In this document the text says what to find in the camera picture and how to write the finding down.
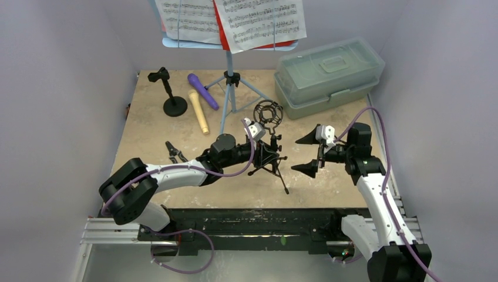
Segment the black tripod microphone stand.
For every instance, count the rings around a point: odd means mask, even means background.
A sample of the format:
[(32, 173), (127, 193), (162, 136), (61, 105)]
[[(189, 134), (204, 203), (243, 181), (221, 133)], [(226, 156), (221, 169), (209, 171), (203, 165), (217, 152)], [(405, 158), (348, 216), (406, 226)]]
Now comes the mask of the black tripod microphone stand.
[(287, 160), (288, 157), (280, 156), (282, 146), (278, 145), (278, 141), (282, 139), (282, 135), (276, 134), (276, 128), (281, 124), (283, 117), (283, 107), (273, 100), (266, 99), (256, 104), (253, 110), (254, 121), (262, 126), (264, 133), (270, 134), (270, 143), (265, 143), (263, 140), (256, 142), (253, 161), (255, 169), (248, 172), (248, 175), (252, 176), (255, 172), (263, 169), (278, 177), (284, 186), (285, 193), (289, 194), (290, 191), (279, 170), (281, 161)]

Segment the light blue music stand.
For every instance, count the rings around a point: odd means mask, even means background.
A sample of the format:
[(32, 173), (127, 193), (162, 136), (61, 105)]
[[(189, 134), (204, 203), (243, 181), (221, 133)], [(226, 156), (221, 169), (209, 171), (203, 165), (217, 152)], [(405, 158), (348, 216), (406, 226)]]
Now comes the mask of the light blue music stand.
[[(154, 1), (150, 1), (150, 6), (153, 9), (154, 15), (156, 16), (159, 24), (160, 24), (160, 29), (161, 29), (161, 22), (159, 18), (159, 13), (154, 5)], [(219, 45), (214, 45), (214, 44), (207, 44), (207, 43), (201, 43), (201, 42), (192, 42), (192, 41), (180, 41), (180, 40), (173, 40), (169, 37), (166, 36), (166, 33), (161, 30), (162, 34), (162, 44), (167, 47), (167, 48), (180, 48), (180, 49), (222, 49), (221, 44)], [(231, 113), (236, 113), (253, 103), (259, 101), (260, 99), (268, 99), (268, 96), (263, 94), (260, 90), (258, 90), (255, 86), (251, 85), (248, 81), (243, 79), (239, 73), (234, 71), (233, 67), (233, 54), (230, 51), (225, 51), (226, 53), (226, 60), (227, 60), (227, 70), (224, 72), (223, 76), (215, 80), (214, 82), (211, 82), (208, 85), (204, 85), (207, 90), (209, 90), (212, 86), (214, 85), (221, 85), (222, 81), (226, 82), (226, 87), (223, 87), (222, 90), (225, 91), (224, 94), (224, 104), (223, 104), (223, 114), (221, 117), (221, 122), (220, 122), (220, 133), (224, 132), (224, 127), (225, 127), (225, 122), (226, 122), (226, 117), (231, 114)], [(235, 89), (238, 87), (238, 84), (242, 83), (246, 87), (248, 87), (251, 91), (256, 93), (259, 97), (256, 98), (255, 100), (249, 102), (248, 104), (242, 106), (241, 108), (238, 108), (236, 106), (236, 101), (235, 101)]]

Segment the black round-base microphone stand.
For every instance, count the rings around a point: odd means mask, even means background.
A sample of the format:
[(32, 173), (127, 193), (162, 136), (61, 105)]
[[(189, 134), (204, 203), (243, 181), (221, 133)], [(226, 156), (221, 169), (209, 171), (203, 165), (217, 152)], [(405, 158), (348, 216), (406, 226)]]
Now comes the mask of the black round-base microphone stand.
[(169, 84), (170, 74), (165, 67), (161, 67), (157, 72), (150, 72), (147, 76), (149, 82), (157, 82), (160, 80), (164, 86), (164, 90), (168, 94), (168, 98), (163, 103), (163, 112), (170, 117), (179, 117), (183, 115), (187, 108), (187, 102), (183, 97), (174, 96)]

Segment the purple toy microphone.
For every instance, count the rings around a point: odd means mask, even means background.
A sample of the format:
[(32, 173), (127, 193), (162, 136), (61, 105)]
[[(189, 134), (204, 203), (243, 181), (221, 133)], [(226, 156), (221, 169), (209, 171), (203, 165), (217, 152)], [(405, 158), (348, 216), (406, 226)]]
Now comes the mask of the purple toy microphone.
[(198, 92), (198, 94), (200, 94), (204, 98), (204, 100), (212, 109), (219, 110), (220, 107), (218, 103), (208, 92), (207, 88), (200, 82), (197, 75), (189, 73), (187, 75), (187, 80), (189, 84)]

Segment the red folder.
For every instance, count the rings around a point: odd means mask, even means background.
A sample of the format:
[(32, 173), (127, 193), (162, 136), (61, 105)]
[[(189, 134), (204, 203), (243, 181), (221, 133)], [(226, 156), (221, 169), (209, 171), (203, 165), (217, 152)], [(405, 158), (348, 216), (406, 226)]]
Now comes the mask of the red folder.
[[(230, 47), (228, 45), (227, 38), (226, 38), (226, 33), (224, 32), (224, 28), (223, 28), (223, 25), (221, 23), (221, 18), (220, 18), (219, 12), (218, 12), (218, 8), (216, 7), (215, 1), (213, 1), (213, 4), (214, 4), (214, 12), (215, 12), (215, 17), (216, 17), (216, 22), (217, 22), (218, 29), (219, 29), (220, 42), (221, 42), (222, 49), (225, 51), (230, 51)], [(294, 46), (295, 44), (297, 44), (297, 42), (298, 41), (279, 42), (279, 43), (275, 44), (275, 47), (277, 49), (291, 47), (291, 46)], [(270, 50), (272, 48), (273, 48), (273, 44), (269, 44), (269, 45), (263, 45), (263, 46), (253, 48), (253, 50)]]

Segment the sheet music page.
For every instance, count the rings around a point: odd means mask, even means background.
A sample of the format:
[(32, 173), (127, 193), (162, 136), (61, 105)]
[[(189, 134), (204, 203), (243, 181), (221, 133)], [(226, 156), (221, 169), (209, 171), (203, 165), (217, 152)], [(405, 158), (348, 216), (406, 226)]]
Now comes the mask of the sheet music page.
[(302, 1), (215, 1), (232, 54), (307, 37)]
[(155, 0), (161, 30), (173, 40), (219, 45), (220, 31), (210, 0)]

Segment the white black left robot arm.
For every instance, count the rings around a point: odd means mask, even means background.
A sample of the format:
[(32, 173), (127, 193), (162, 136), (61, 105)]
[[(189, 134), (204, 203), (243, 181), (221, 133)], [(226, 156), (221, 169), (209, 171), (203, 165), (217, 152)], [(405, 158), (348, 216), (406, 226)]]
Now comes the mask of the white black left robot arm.
[(255, 170), (272, 165), (275, 172), (280, 161), (281, 136), (271, 136), (270, 143), (247, 140), (238, 144), (235, 137), (222, 134), (199, 157), (184, 163), (144, 164), (138, 157), (127, 161), (99, 188), (104, 201), (103, 216), (118, 225), (137, 223), (148, 227), (160, 240), (173, 237), (175, 224), (167, 209), (152, 203), (160, 192), (179, 187), (210, 185), (224, 177), (226, 167), (245, 164)]

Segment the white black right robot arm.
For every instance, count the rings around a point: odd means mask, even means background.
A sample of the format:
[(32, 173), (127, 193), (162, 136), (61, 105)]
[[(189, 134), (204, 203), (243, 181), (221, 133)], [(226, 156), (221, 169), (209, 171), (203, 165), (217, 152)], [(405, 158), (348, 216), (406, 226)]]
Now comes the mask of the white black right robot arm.
[(425, 281), (432, 253), (427, 244), (419, 244), (411, 232), (386, 181), (388, 172), (381, 160), (372, 155), (371, 127), (354, 123), (345, 143), (334, 139), (332, 126), (317, 125), (297, 144), (318, 145), (317, 158), (307, 164), (292, 166), (314, 178), (326, 162), (343, 163), (353, 184), (364, 198), (374, 228), (366, 219), (353, 214), (330, 222), (329, 230), (337, 239), (349, 237), (367, 262), (370, 281)]

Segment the translucent green storage box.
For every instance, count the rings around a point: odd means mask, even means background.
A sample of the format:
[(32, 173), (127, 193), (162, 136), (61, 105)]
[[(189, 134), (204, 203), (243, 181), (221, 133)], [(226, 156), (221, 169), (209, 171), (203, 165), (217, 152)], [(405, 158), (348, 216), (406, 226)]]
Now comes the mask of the translucent green storage box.
[(275, 94), (295, 120), (364, 98), (379, 83), (385, 61), (356, 37), (281, 57)]

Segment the black pliers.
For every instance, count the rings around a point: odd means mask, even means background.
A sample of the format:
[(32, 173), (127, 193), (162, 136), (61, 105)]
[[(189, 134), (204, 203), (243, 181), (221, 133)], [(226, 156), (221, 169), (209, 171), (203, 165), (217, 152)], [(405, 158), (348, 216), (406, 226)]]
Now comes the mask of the black pliers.
[(165, 145), (169, 153), (169, 159), (173, 164), (179, 163), (177, 158), (179, 158), (181, 163), (188, 162), (188, 159), (184, 156), (182, 151), (176, 149), (169, 141), (166, 141)]

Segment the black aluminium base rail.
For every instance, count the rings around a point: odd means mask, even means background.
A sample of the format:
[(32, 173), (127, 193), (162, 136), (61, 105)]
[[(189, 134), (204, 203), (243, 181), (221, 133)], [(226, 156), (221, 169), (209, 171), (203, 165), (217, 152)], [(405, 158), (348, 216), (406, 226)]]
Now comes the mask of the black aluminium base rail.
[(364, 216), (366, 208), (194, 209), (167, 210), (171, 223), (157, 236), (137, 223), (116, 225), (111, 217), (88, 219), (82, 242), (90, 244), (148, 244), (178, 247), (181, 256), (200, 250), (306, 251), (340, 256), (353, 253), (353, 242), (340, 230), (347, 215)]

